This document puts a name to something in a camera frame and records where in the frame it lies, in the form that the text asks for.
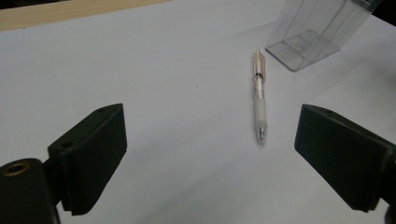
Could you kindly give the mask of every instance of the white pen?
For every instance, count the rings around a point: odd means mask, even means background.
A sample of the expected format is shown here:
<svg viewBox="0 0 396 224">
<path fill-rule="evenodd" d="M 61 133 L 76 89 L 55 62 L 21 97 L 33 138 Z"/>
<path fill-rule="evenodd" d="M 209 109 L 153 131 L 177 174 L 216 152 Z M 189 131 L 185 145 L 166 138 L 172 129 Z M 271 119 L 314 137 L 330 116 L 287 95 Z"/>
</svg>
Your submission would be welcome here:
<svg viewBox="0 0 396 224">
<path fill-rule="evenodd" d="M 256 133 L 260 145 L 264 145 L 267 132 L 267 118 L 264 98 L 265 58 L 256 50 L 254 56 L 254 110 L 256 119 Z"/>
</svg>

